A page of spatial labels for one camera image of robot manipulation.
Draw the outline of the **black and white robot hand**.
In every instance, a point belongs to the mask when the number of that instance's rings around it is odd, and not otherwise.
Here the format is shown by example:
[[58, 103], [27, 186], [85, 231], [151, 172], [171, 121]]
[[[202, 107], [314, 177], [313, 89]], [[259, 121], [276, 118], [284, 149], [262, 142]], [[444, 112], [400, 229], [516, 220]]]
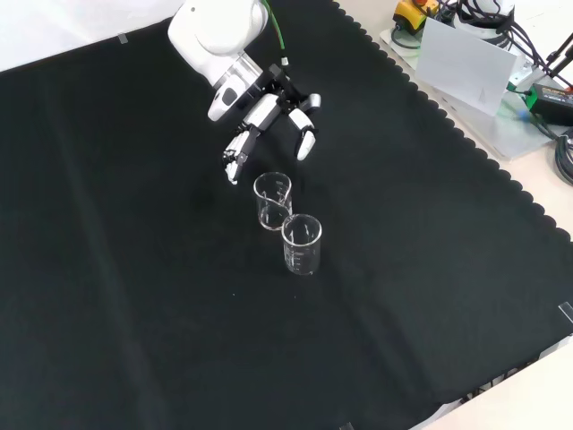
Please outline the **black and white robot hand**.
[[256, 103], [235, 129], [235, 136], [222, 154], [222, 164], [229, 183], [235, 185], [261, 135], [285, 115], [298, 130], [294, 155], [303, 161], [316, 143], [317, 131], [311, 112], [321, 107], [321, 95], [305, 94], [290, 80], [287, 72], [272, 64], [254, 83]]

